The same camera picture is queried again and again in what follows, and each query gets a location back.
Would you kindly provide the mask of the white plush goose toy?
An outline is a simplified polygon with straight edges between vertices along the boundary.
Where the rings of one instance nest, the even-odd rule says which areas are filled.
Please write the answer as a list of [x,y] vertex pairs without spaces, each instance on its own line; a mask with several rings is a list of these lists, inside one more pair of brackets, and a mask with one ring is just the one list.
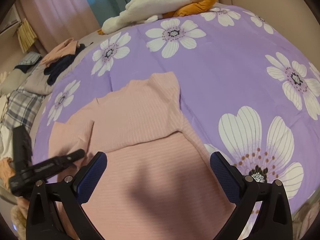
[[118,16],[108,18],[101,28],[103,34],[114,33],[131,23],[146,21],[153,16],[180,9],[185,5],[202,0],[131,0]]

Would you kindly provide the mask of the purple floral bed sheet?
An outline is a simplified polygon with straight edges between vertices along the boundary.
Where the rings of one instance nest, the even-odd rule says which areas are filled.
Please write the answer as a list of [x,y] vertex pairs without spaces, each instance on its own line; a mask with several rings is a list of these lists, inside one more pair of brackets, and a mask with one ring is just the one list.
[[115,34],[92,33],[86,49],[42,106],[33,126],[35,162],[51,158],[56,122],[132,80],[172,72],[180,109],[208,151],[243,175],[281,180],[291,212],[319,188],[319,72],[286,38],[255,25],[254,14],[218,5]]

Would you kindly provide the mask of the pink cloth at bedside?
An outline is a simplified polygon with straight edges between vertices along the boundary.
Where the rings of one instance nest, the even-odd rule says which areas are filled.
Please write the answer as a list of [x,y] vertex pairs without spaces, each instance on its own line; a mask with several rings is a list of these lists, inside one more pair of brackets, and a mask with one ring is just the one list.
[[3,181],[4,187],[7,191],[10,191],[9,179],[16,174],[11,164],[12,159],[9,157],[3,158],[0,161],[0,176],[1,180]]

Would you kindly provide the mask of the pink ribbed knit top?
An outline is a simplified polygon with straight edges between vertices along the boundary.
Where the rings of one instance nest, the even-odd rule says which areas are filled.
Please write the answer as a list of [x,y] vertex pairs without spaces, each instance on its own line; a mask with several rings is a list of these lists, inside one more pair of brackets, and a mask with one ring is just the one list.
[[83,208],[105,239],[213,239],[234,210],[209,154],[180,109],[174,73],[155,73],[94,99],[53,126],[48,154],[97,152],[107,168]]

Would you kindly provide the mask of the beige grey pillow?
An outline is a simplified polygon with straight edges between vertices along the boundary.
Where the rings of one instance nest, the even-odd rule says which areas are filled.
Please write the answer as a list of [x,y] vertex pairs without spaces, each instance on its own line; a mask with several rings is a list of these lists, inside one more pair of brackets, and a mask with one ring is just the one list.
[[14,69],[6,79],[1,83],[1,96],[11,94],[18,88],[23,88],[27,92],[48,95],[55,84],[48,85],[48,75],[44,75],[45,67],[41,64],[33,67],[27,73],[23,73],[20,69]]

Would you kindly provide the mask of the pink sheer curtain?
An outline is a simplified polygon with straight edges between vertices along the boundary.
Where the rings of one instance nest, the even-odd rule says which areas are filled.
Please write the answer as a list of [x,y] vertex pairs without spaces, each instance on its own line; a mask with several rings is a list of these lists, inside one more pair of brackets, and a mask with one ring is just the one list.
[[18,0],[24,18],[49,52],[68,38],[80,40],[98,30],[87,0]]

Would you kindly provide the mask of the dark navy garment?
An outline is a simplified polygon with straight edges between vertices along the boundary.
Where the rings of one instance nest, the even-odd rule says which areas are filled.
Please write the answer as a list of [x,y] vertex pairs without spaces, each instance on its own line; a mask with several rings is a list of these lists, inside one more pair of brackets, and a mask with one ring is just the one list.
[[76,47],[75,54],[68,54],[57,61],[51,63],[48,67],[44,70],[44,75],[48,75],[47,84],[52,86],[59,75],[66,70],[75,60],[75,58],[82,52],[86,46],[81,43],[78,47]]

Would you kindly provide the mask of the blue checked folded cloth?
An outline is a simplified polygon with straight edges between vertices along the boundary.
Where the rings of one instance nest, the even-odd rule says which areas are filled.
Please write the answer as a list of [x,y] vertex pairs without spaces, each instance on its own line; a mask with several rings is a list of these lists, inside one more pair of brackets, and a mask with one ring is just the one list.
[[26,74],[30,68],[37,65],[42,60],[42,55],[31,51],[15,66],[14,69],[21,70],[24,74]]

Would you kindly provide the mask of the orange plush fabric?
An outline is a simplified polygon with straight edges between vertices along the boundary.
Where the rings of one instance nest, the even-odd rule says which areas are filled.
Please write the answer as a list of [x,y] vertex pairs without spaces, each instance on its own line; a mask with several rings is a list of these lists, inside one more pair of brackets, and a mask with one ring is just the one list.
[[[213,7],[213,5],[217,2],[217,0],[202,0],[200,2],[194,2],[189,5],[185,5],[180,9],[172,12],[167,12],[162,16],[153,16],[146,21],[131,23],[130,25],[141,24],[141,23],[148,23],[148,22],[155,22],[161,19],[173,18],[173,17],[184,17],[190,16],[195,14],[200,14],[203,12],[207,12],[209,9]],[[101,29],[98,30],[99,35],[105,35],[101,32]]]

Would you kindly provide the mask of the pink garment in pile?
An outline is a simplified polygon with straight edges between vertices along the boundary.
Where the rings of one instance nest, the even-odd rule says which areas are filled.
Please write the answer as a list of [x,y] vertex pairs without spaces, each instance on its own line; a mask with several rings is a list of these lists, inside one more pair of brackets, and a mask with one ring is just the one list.
[[74,38],[68,38],[61,44],[53,48],[40,62],[40,65],[49,67],[52,63],[58,61],[64,56],[75,55],[76,49],[79,48],[79,41]]

